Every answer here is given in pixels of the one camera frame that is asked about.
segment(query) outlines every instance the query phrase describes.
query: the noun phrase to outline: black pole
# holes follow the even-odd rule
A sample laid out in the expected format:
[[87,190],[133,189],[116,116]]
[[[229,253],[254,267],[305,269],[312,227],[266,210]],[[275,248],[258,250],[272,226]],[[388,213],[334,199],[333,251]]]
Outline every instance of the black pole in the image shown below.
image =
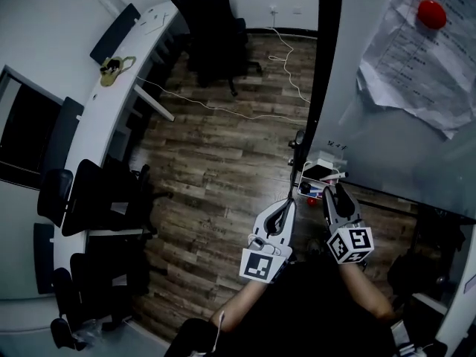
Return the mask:
[[319,0],[318,47],[315,54],[314,80],[312,82],[311,105],[307,117],[306,133],[296,167],[303,169],[307,155],[318,127],[324,98],[329,85],[330,72],[334,62],[335,46],[341,21],[342,0]]

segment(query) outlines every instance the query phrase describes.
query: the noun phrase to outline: black shirt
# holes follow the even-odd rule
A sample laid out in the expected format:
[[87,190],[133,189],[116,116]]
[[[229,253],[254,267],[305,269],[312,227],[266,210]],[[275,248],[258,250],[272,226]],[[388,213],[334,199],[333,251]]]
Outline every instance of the black shirt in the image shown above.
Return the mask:
[[[166,357],[213,348],[217,328],[191,319]],[[392,356],[393,336],[350,297],[325,256],[289,265],[242,323],[219,337],[213,356]]]

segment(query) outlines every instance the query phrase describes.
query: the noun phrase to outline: whiteboard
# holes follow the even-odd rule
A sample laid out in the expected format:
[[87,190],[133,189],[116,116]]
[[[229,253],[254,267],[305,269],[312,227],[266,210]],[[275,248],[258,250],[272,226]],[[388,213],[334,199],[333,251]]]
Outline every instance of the whiteboard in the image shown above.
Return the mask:
[[358,66],[388,2],[342,0],[334,63],[308,159],[328,152],[347,162],[342,171],[350,174],[348,182],[475,218],[475,122],[449,140],[401,109],[357,95]]

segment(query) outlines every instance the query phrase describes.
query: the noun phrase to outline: black office chair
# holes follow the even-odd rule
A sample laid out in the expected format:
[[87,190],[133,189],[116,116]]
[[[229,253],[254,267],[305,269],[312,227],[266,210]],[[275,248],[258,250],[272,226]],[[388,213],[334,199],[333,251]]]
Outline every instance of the black office chair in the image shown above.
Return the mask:
[[237,95],[233,77],[246,74],[248,42],[244,19],[235,19],[229,0],[172,0],[188,24],[192,36],[188,68],[197,71],[199,84],[206,87],[213,79],[227,78],[231,93]]
[[[150,221],[153,202],[158,197],[172,197],[172,193],[154,194],[148,171],[149,166],[144,165],[137,177],[126,164],[111,158],[104,168],[83,160],[71,189],[71,171],[50,170],[40,188],[37,212],[56,226],[62,225],[64,236],[84,230],[120,231],[143,226],[156,234]],[[127,203],[126,209],[118,210],[115,203]]]

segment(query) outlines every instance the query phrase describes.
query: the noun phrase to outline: red magnet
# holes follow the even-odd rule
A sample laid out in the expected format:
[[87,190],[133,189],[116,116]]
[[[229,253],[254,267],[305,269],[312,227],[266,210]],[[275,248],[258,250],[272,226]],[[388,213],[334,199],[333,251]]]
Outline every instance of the red magnet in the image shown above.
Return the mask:
[[318,200],[317,199],[313,199],[312,197],[308,197],[307,199],[307,204],[309,206],[316,206],[316,204],[318,203]]
[[441,29],[446,24],[445,10],[433,0],[423,0],[419,3],[417,16],[430,29]]

